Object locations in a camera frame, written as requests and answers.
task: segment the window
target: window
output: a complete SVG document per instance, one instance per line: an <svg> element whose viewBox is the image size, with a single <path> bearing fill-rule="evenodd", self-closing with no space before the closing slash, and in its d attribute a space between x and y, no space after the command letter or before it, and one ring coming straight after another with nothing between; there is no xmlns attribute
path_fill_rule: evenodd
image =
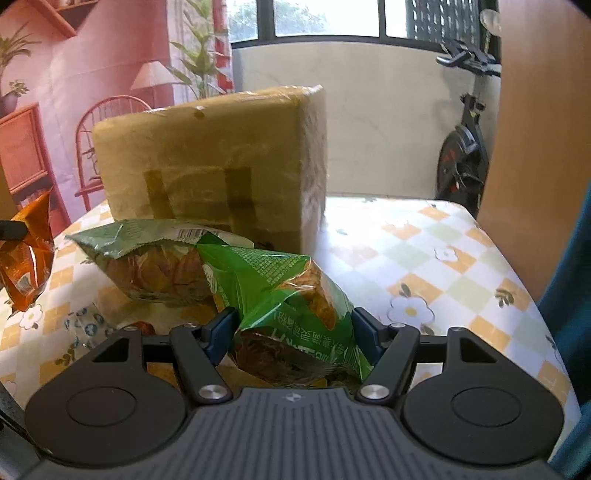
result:
<svg viewBox="0 0 591 480"><path fill-rule="evenodd" d="M407 0L386 0L386 35L407 37Z"/></svg>
<svg viewBox="0 0 591 480"><path fill-rule="evenodd" d="M256 40L256 0L226 0L230 42Z"/></svg>
<svg viewBox="0 0 591 480"><path fill-rule="evenodd" d="M361 37L359 41L434 51L441 51L443 38L478 46L479 3L496 7L496 0L214 1L226 2L233 43L304 41L305 35L336 35L336 40Z"/></svg>
<svg viewBox="0 0 591 480"><path fill-rule="evenodd" d="M275 34L379 36L376 0L274 0Z"/></svg>
<svg viewBox="0 0 591 480"><path fill-rule="evenodd" d="M478 45L478 16L478 0L386 0L390 37L437 43L442 38L456 38Z"/></svg>

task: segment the exercise bike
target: exercise bike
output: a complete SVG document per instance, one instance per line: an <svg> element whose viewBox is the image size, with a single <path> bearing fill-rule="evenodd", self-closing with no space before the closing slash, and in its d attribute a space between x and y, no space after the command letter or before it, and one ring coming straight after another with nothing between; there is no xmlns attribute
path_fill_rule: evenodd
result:
<svg viewBox="0 0 591 480"><path fill-rule="evenodd" d="M476 77L472 94L464 93L462 120L443 142L437 163L436 200L460 203L473 217L478 214L489 168L489 156L480 130L480 114L486 105L479 100L485 77L500 77L493 67L497 60L488 53L491 34L501 35L498 13L484 10L480 21L487 29L485 51L469 46L460 40L445 39L442 47L448 57L438 57L437 62L447 68L460 68Z"/></svg>

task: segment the wall mural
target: wall mural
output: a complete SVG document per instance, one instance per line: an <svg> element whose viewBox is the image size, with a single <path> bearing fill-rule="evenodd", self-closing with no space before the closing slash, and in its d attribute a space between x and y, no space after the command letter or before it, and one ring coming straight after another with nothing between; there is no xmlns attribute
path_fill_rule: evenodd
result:
<svg viewBox="0 0 591 480"><path fill-rule="evenodd" d="M54 234L105 198L101 119L233 92L225 0L18 0L0 16L0 166Z"/></svg>

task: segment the cardboard box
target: cardboard box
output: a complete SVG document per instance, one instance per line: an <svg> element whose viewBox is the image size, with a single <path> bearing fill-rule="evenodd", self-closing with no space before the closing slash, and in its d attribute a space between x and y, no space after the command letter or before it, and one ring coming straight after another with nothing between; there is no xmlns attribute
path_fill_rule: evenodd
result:
<svg viewBox="0 0 591 480"><path fill-rule="evenodd" d="M109 118L93 139L113 218L190 219L258 248L314 252L326 196L321 86Z"/></svg>

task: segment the white flower print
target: white flower print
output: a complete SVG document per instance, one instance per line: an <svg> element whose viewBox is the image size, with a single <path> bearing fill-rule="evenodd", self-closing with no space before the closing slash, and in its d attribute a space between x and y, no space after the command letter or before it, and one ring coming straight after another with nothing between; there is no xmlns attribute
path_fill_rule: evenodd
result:
<svg viewBox="0 0 591 480"><path fill-rule="evenodd" d="M43 311L41 305L34 305L22 314L19 325L25 330L31 328L39 328L39 321L43 318Z"/></svg>
<svg viewBox="0 0 591 480"><path fill-rule="evenodd" d="M435 314L421 297L394 297L387 316L390 322L406 323L420 329L435 321Z"/></svg>
<svg viewBox="0 0 591 480"><path fill-rule="evenodd" d="M442 262L457 262L458 257L453 248L436 248L435 258Z"/></svg>
<svg viewBox="0 0 591 480"><path fill-rule="evenodd" d="M391 218L386 218L386 223L388 225L392 225L398 229L402 229L408 225L408 220L400 219L400 218L394 216Z"/></svg>
<svg viewBox="0 0 591 480"><path fill-rule="evenodd" d="M17 392L17 385L15 382L11 382L10 380L4 383L4 388L6 388L7 392L10 393L12 397Z"/></svg>

